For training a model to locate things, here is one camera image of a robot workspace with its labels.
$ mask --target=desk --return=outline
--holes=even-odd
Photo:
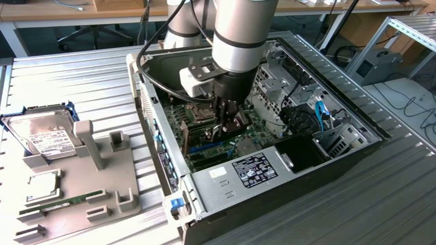
[[[1,10],[2,10],[2,3],[0,3],[0,13],[1,13]]]
[[[69,3],[81,3],[82,0],[70,0]],[[337,14],[337,18],[331,23],[331,28],[326,34],[326,38],[321,47],[325,46],[337,25],[343,17],[343,13],[350,5],[350,0],[345,4],[334,6],[331,11]],[[422,0],[413,0],[414,11],[418,11],[427,5]],[[315,4],[307,7],[294,0],[278,0],[275,16],[291,15],[314,15],[327,14],[331,6],[326,4]],[[353,13],[370,13],[370,12],[395,12],[402,11],[402,5],[381,6],[370,0],[359,0]],[[134,10],[114,10],[99,11],[94,7],[83,6],[83,11],[57,5],[53,0],[29,0],[25,5],[3,5],[0,13],[0,31],[7,41],[15,57],[26,57],[27,51],[19,35],[15,31],[17,28],[34,28],[34,27],[59,27],[59,26],[85,26],[85,25],[102,25],[114,23],[134,23],[139,21],[142,9]],[[149,10],[149,21],[163,21],[167,18],[166,0],[153,0]]]

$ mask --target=warning label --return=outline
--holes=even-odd
[[[29,136],[29,139],[45,157],[74,150],[65,130],[34,134]]]
[[[277,173],[262,153],[233,162],[231,165],[246,188],[251,188],[277,177]]]

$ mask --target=hard drive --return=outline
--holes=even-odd
[[[81,140],[73,134],[77,121],[73,104],[19,109],[6,108],[0,125],[21,143],[27,155],[41,154],[46,160],[73,156]]]

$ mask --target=white label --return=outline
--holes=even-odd
[[[53,211],[58,208],[62,208],[62,207],[67,207],[70,204],[69,203],[62,203],[62,204],[58,204],[55,206],[51,206],[51,207],[47,207],[47,208],[43,208],[41,211],[42,212],[47,212],[47,211]]]
[[[33,197],[33,199],[47,197],[54,191],[55,187],[55,174],[54,173],[46,173],[42,175],[35,175],[33,178],[30,178],[29,181],[29,196]]]
[[[34,134],[29,139],[43,157],[74,150],[65,130]]]
[[[214,179],[215,177],[218,177],[218,176],[226,174],[226,172],[225,172],[225,168],[223,168],[223,167],[218,167],[218,168],[215,168],[215,169],[211,169],[211,170],[209,171],[209,174],[210,174],[211,179]]]

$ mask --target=blue cable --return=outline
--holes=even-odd
[[[318,119],[319,124],[321,124],[321,132],[323,132],[322,114],[329,116],[329,111],[326,110],[326,107],[325,107],[322,101],[317,101],[314,103],[314,114],[315,114],[315,118]]]

